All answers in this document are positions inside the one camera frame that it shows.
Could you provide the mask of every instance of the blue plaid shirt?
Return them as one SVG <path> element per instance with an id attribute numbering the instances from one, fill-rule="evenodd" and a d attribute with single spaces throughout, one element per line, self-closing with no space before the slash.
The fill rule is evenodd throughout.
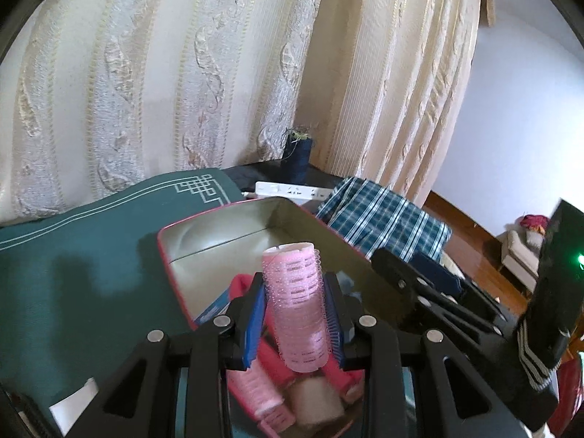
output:
<path id="1" fill-rule="evenodd" d="M 421 251 L 438 261 L 452 230 L 444 222 L 373 181 L 346 178 L 320 206 L 316 217 L 367 258 L 379 248 L 409 261 Z"/>

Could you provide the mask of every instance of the dark blue cylinder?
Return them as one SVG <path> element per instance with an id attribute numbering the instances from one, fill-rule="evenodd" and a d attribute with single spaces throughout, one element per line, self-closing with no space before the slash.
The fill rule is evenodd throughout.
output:
<path id="1" fill-rule="evenodd" d="M 304 184 L 312 149 L 312 138 L 299 139 L 294 133 L 286 138 L 284 155 L 280 162 L 280 182 L 285 184 Z"/>

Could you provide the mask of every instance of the curtain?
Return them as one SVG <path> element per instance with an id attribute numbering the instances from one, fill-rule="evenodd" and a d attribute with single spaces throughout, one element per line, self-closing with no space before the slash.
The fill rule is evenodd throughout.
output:
<path id="1" fill-rule="evenodd" d="M 0 65 L 0 223 L 281 156 L 423 202 L 480 0 L 45 0 Z"/>
<path id="2" fill-rule="evenodd" d="M 480 0 L 322 0 L 296 111 L 316 140 L 313 164 L 423 205 L 454 130 L 479 12 Z"/>

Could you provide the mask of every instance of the white tag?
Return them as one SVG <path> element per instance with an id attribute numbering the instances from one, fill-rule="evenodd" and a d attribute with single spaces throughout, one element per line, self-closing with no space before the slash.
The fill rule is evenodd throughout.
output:
<path id="1" fill-rule="evenodd" d="M 77 421 L 96 395 L 97 384 L 92 377 L 77 392 L 49 407 L 63 436 L 69 432 L 73 423 Z"/>

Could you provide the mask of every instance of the green cloth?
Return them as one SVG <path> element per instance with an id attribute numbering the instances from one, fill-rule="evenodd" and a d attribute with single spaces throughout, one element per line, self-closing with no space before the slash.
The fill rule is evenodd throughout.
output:
<path id="1" fill-rule="evenodd" d="M 0 229 L 0 381 L 49 406 L 99 385 L 153 329 L 189 327 L 158 231 L 242 200 L 222 171 L 169 173 L 66 214 Z"/>

